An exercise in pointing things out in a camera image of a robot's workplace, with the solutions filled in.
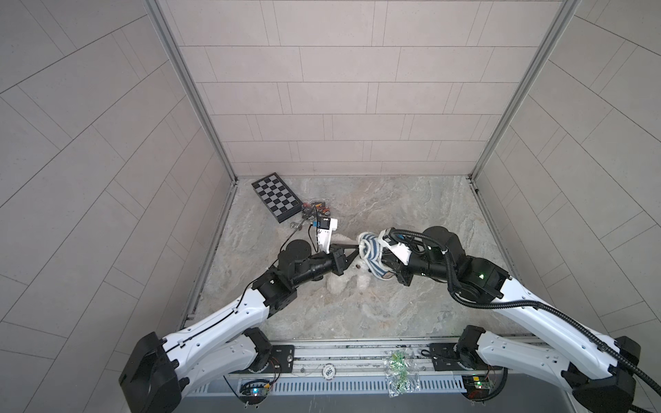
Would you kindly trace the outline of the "white fluffy teddy bear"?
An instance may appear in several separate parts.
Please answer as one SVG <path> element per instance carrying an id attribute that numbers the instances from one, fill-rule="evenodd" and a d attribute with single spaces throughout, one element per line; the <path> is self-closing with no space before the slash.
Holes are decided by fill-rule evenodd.
<path id="1" fill-rule="evenodd" d="M 332 295 L 344 292 L 366 292 L 371 284 L 380 280 L 372 268 L 361 258 L 357 258 L 342 275 L 330 274 L 326 278 L 326 288 Z"/>

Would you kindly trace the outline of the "blue white striped knit sweater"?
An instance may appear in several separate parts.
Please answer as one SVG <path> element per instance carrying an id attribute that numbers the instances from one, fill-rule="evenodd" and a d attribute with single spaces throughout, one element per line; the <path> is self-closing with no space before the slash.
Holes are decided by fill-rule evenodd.
<path id="1" fill-rule="evenodd" d="M 358 249 L 361 260 L 365 263 L 368 271 L 379 280 L 392 280 L 396 277 L 394 271 L 384 263 L 382 256 L 386 242 L 383 240 L 386 231 L 379 234 L 374 232 L 362 232 L 358 238 Z"/>

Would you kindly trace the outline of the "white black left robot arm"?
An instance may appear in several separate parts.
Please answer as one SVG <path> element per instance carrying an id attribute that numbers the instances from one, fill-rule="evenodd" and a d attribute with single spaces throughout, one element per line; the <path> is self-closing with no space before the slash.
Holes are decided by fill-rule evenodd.
<path id="1" fill-rule="evenodd" d="M 293 302 L 300 285 L 342 275 L 359 255 L 356 244 L 314 253 L 306 240 L 294 240 L 231 304 L 165 337 L 141 337 L 119 377 L 129 411 L 172 412 L 222 375 L 266 367 L 272 345 L 259 325 Z"/>

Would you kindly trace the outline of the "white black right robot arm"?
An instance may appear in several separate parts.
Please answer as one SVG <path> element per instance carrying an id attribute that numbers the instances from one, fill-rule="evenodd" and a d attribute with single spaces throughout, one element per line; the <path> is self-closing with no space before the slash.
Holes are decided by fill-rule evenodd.
<path id="1" fill-rule="evenodd" d="M 446 228 L 390 228 L 378 242 L 383 263 L 401 284 L 409 286 L 415 276 L 441 282 L 458 304 L 504 315 L 545 343 L 513 342 L 469 325 L 455 347 L 463 367 L 482 363 L 525 373 L 569 392 L 590 412 L 640 411 L 633 402 L 638 382 L 660 391 L 639 366 L 638 342 L 604 335 L 564 314 L 505 269 L 466 254 L 458 236 Z"/>

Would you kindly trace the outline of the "bag of colourful small parts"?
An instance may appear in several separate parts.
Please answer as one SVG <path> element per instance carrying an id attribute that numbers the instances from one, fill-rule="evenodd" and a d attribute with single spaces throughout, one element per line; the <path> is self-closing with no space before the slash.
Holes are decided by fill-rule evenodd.
<path id="1" fill-rule="evenodd" d="M 331 211 L 325 201 L 311 201 L 302 204 L 301 215 L 303 220 L 316 221 L 323 217 L 330 218 Z"/>

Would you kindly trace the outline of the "black white chessboard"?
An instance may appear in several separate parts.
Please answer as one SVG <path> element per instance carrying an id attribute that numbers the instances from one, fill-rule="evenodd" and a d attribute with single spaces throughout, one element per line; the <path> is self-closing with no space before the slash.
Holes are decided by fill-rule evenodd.
<path id="1" fill-rule="evenodd" d="M 251 186 L 279 224 L 302 211 L 300 198 L 277 173 L 259 178 Z"/>

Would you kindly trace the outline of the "clear bag of green parts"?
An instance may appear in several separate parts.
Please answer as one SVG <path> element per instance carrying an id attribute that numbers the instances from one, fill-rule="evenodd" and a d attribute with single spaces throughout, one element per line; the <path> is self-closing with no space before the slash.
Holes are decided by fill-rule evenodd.
<path id="1" fill-rule="evenodd" d="M 418 392 L 421 390 L 418 365 L 411 354 L 394 351 L 384 361 L 389 397 Z"/>

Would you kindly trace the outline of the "right circuit board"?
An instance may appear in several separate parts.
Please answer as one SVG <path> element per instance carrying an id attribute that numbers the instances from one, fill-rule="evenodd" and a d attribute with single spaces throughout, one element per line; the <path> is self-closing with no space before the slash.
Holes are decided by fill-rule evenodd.
<path id="1" fill-rule="evenodd" d="M 463 397 L 468 400 L 485 399 L 495 387 L 485 375 L 464 375 L 461 379 L 466 390 Z"/>

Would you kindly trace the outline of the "left green circuit board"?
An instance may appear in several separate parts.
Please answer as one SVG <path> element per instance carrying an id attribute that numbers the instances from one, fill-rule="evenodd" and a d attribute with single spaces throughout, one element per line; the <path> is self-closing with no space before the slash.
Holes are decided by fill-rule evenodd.
<path id="1" fill-rule="evenodd" d="M 269 380 L 251 380 L 239 387 L 239 400 L 247 406 L 261 404 L 270 394 L 273 384 Z"/>

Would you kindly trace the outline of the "aluminium front mounting rail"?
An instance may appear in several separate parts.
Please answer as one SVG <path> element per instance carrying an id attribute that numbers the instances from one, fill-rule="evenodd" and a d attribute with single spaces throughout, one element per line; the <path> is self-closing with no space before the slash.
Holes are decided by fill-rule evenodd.
<path id="1" fill-rule="evenodd" d="M 561 374 L 568 359 L 545 346 L 485 333 L 475 345 L 462 342 L 308 341 L 270 343 L 263 337 L 242 335 L 208 356 L 184 365 L 182 356 L 168 354 L 177 373 L 196 389 L 228 374 L 273 374 L 338 382 L 345 377 L 403 377 L 452 374 L 465 376 L 492 370 L 512 370 L 563 386 Z"/>

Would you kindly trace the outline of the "round silver rail knob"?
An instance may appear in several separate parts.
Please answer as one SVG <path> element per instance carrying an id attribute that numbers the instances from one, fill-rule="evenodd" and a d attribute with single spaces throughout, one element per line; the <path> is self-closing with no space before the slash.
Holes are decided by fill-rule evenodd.
<path id="1" fill-rule="evenodd" d="M 325 366 L 323 366 L 323 368 L 322 368 L 322 377 L 325 380 L 328 380 L 328 381 L 333 380 L 335 378 L 336 374 L 337 374 L 337 370 L 336 370 L 336 368 L 333 364 L 328 363 L 328 364 L 325 364 Z"/>

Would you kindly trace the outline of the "right aluminium corner post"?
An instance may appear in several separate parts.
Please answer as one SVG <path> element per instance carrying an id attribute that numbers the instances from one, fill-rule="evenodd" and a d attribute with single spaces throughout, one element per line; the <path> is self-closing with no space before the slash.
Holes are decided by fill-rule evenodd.
<path id="1" fill-rule="evenodd" d="M 522 106 L 526 96 L 528 96 L 528 93 L 534 85 L 535 80 L 542 72 L 545 63 L 549 60 L 552 52 L 554 51 L 554 48 L 559 42 L 562 34 L 565 32 L 566 27 L 573 18 L 575 11 L 580 3 L 580 0 L 565 0 L 561 2 L 558 12 L 552 20 L 548 31 L 542 38 L 542 42 L 537 48 L 535 55 L 533 56 L 526 72 L 524 73 L 521 82 L 518 84 L 515 93 L 513 94 L 503 115 L 499 120 L 499 123 L 494 128 L 492 136 L 487 141 L 485 150 L 482 152 L 479 160 L 475 165 L 475 168 L 469 175 L 470 182 L 474 188 L 477 187 L 477 180 L 485 168 L 487 161 L 489 160 L 490 156 L 492 156 L 492 153 L 494 153 L 497 144 L 504 136 L 516 113 Z"/>

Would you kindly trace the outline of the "aluminium corner post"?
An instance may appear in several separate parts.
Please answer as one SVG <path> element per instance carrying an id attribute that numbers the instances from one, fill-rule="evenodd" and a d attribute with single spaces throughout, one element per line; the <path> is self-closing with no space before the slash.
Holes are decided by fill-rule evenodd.
<path id="1" fill-rule="evenodd" d="M 220 157 L 221 163 L 225 167 L 227 174 L 229 175 L 232 185 L 236 186 L 238 182 L 238 177 L 234 172 L 229 157 L 222 147 L 220 138 L 217 134 L 217 131 L 211 121 L 208 110 L 201 98 L 201 94 L 196 87 L 196 83 L 191 76 L 189 68 L 186 65 L 184 56 L 182 55 L 180 47 L 177 45 L 177 41 L 174 37 L 174 33 L 168 24 L 165 15 L 164 9 L 162 8 L 159 1 L 156 0 L 146 0 L 144 1 L 144 6 L 146 8 L 146 13 L 150 18 L 153 26 L 156 30 L 157 36 L 162 42 L 165 52 L 167 53 L 170 63 L 173 65 L 175 74 L 180 80 L 186 95 L 189 98 L 191 106 L 196 113 L 198 120 L 201 122 L 201 126 L 204 129 L 207 136 L 210 138 L 215 151 Z"/>
<path id="2" fill-rule="evenodd" d="M 561 2 L 558 12 L 552 20 L 548 31 L 542 38 L 542 42 L 537 48 L 535 55 L 533 56 L 526 72 L 524 73 L 521 82 L 518 84 L 515 93 L 513 94 L 503 115 L 499 120 L 499 123 L 494 128 L 492 136 L 487 141 L 485 150 L 482 152 L 479 160 L 475 165 L 475 168 L 469 175 L 470 182 L 474 188 L 477 187 L 477 180 L 485 168 L 487 161 L 489 160 L 490 156 L 492 156 L 492 153 L 494 153 L 497 144 L 504 136 L 516 113 L 522 106 L 526 96 L 528 96 L 528 93 L 534 85 L 535 80 L 542 72 L 545 63 L 549 60 L 552 52 L 554 51 L 554 48 L 559 42 L 562 34 L 565 32 L 566 27 L 573 18 L 575 11 L 580 3 L 580 0 L 565 0 Z"/>

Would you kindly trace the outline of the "left aluminium corner post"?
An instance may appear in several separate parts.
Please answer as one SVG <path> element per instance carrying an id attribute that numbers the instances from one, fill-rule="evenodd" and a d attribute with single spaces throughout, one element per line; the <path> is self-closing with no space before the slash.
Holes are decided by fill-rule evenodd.
<path id="1" fill-rule="evenodd" d="M 170 63 L 173 65 L 175 74 L 180 80 L 186 95 L 189 98 L 191 106 L 196 113 L 198 120 L 201 122 L 201 126 L 204 129 L 207 136 L 210 138 L 215 151 L 220 157 L 221 163 L 225 167 L 227 174 L 229 175 L 232 185 L 236 186 L 238 182 L 238 177 L 234 172 L 229 157 L 222 147 L 220 138 L 217 134 L 217 131 L 211 121 L 208 110 L 201 98 L 201 94 L 196 87 L 196 83 L 191 76 L 189 68 L 186 65 L 184 56 L 182 55 L 180 47 L 177 45 L 177 41 L 174 37 L 174 33 L 168 24 L 165 15 L 164 9 L 162 8 L 159 1 L 156 0 L 146 0 L 144 1 L 144 6 L 146 8 L 146 13 L 150 18 L 153 26 L 156 30 L 157 36 L 162 42 L 165 52 L 167 53 Z"/>

